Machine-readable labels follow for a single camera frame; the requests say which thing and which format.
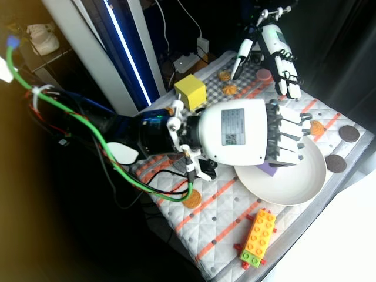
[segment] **power strip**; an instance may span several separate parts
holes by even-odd
[[[209,52],[209,40],[198,37],[197,38],[197,54],[203,58]],[[195,63],[197,63],[200,57],[194,53],[189,54],[189,56],[181,56],[179,59],[174,61],[174,66],[177,72],[185,73],[187,72]]]

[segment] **quilted tablecloth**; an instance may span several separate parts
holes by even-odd
[[[202,203],[195,209],[152,196],[207,281],[259,280],[322,211],[352,165],[373,139],[370,132],[303,91],[301,98],[296,100],[278,96],[274,90],[273,80],[260,81],[256,78],[256,72],[260,68],[256,65],[246,66],[240,79],[232,82],[237,85],[238,94],[224,95],[221,89],[227,82],[219,81],[217,73],[231,71],[233,55],[227,53],[218,62],[214,62],[208,71],[201,71],[196,75],[206,85],[207,102],[204,106],[239,98],[257,98],[265,101],[278,99],[281,105],[302,113],[310,112],[314,120],[325,126],[322,135],[310,138],[324,156],[332,153],[342,156],[347,161],[347,169],[339,174],[328,171],[321,193],[314,200],[292,207],[278,206],[258,199],[243,186],[236,176],[234,167],[221,164],[216,170],[218,177],[214,181],[205,182],[197,179],[194,182],[194,189],[202,195]],[[348,143],[340,138],[338,130],[345,125],[358,129],[360,138],[357,142]],[[132,167],[133,172],[144,182],[160,169],[184,171],[184,163],[182,160],[170,160],[167,156],[155,156],[139,161]],[[151,185],[161,190],[184,190],[187,186],[185,179],[170,173],[159,174]],[[243,244],[248,235],[251,222],[246,216],[254,215],[259,208],[264,207],[277,216],[277,233],[271,237],[265,256],[266,265],[244,270],[238,251],[233,245]]]

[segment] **white plate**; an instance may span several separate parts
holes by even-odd
[[[244,186],[260,199],[273,204],[294,206],[315,197],[323,188],[327,173],[323,154],[309,138],[302,139],[305,148],[300,164],[279,167],[272,177],[255,166],[236,166]]]

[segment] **yellow block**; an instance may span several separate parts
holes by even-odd
[[[194,110],[206,101],[205,84],[193,75],[189,75],[174,84],[176,94],[181,94],[185,107]]]
[[[244,249],[262,259],[269,245],[275,221],[276,216],[273,216],[264,210],[259,210],[253,221]]]

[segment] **qr code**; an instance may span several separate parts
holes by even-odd
[[[226,145],[236,145],[236,134],[226,134]]]

